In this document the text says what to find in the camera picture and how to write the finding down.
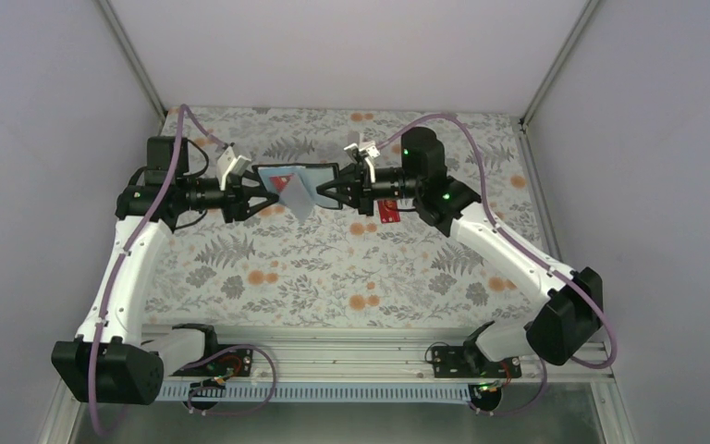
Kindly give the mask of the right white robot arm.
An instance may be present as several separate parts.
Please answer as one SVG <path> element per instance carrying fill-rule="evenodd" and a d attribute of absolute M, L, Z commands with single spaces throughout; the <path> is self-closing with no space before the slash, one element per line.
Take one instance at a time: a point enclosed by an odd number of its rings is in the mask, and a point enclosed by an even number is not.
<path fill-rule="evenodd" d="M 463 355 L 474 376 L 499 361 L 534 353 L 553 365 L 569 361 L 603 325 L 603 281 L 590 267 L 575 270 L 544 253 L 507 226 L 485 199 L 447 172 L 445 147 L 431 129 L 400 137 L 399 167 L 377 168 L 374 142 L 346 147 L 352 162 L 317 186 L 318 194 L 369 215 L 377 201 L 411 199 L 427 225 L 478 253 L 529 300 L 528 314 L 477 329 Z"/>

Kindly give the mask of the aluminium rail frame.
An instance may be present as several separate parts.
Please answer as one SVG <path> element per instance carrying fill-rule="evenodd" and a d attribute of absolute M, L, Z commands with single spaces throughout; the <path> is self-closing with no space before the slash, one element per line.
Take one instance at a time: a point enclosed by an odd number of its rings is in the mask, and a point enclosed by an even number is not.
<path fill-rule="evenodd" d="M 227 327 L 216 329 L 224 344 L 251 344 L 241 369 L 253 384 L 281 382 L 432 383 L 429 346 L 460 344 L 467 328 Z"/>

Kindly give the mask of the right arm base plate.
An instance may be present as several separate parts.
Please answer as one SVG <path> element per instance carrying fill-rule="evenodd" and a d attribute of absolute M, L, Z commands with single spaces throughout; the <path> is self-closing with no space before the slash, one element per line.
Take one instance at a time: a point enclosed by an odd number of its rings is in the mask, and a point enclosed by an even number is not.
<path fill-rule="evenodd" d="M 433 367 L 435 378 L 519 378 L 522 376 L 520 359 L 507 358 L 489 361 L 476 346 L 432 343 L 423 359 Z"/>

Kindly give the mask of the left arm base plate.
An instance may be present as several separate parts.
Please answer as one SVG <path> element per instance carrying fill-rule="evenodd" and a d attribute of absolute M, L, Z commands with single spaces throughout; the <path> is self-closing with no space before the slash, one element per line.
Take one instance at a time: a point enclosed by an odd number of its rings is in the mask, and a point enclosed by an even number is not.
<path fill-rule="evenodd" d="M 193 377 L 246 377 L 251 374 L 253 350 L 238 349 L 222 353 L 205 364 L 177 370 L 172 376 Z"/>

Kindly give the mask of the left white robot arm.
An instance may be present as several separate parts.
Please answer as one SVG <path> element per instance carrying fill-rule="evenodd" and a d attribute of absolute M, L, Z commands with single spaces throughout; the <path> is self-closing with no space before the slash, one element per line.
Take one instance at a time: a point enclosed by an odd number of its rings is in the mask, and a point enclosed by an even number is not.
<path fill-rule="evenodd" d="M 251 371 L 248 351 L 220 356 L 224 347 L 210 325 L 180 324 L 160 339 L 142 338 L 148 289 L 161 252 L 182 228 L 179 217 L 218 209 L 226 222 L 240 222 L 278 201 L 243 157 L 220 179 L 190 172 L 191 145 L 186 137 L 149 138 L 145 166 L 116 200 L 116 236 L 100 289 L 74 339 L 58 341 L 51 354 L 77 401 L 149 405 L 170 376 L 203 376 L 217 387 Z"/>

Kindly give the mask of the black leather card holder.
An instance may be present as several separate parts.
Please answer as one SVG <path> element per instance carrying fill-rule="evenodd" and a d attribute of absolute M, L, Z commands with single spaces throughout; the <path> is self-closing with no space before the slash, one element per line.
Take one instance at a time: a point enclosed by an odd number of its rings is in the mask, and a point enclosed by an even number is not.
<path fill-rule="evenodd" d="M 278 202 L 285 206 L 300 224 L 303 224 L 312 215 L 314 209 L 320 207 L 315 202 L 317 187 L 334 178 L 338 165 L 294 163 L 257 165 L 252 169 L 263 181 L 266 189 L 279 197 Z M 278 194 L 269 178 L 286 174 L 294 174 L 295 177 L 284 191 Z"/>

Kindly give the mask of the floral table mat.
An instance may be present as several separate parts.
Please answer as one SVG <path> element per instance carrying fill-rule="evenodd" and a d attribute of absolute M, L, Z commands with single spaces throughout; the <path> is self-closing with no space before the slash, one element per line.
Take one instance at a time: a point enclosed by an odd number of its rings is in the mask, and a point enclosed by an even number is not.
<path fill-rule="evenodd" d="M 413 112 L 203 107 L 186 123 L 192 170 L 232 142 L 257 164 L 345 164 L 352 131 L 383 142 Z M 424 224 L 404 203 L 398 221 L 315 208 L 298 221 L 275 204 L 244 222 L 187 213 L 156 268 L 148 324 L 267 327 L 478 327 L 531 311 L 529 299 L 473 250 Z"/>

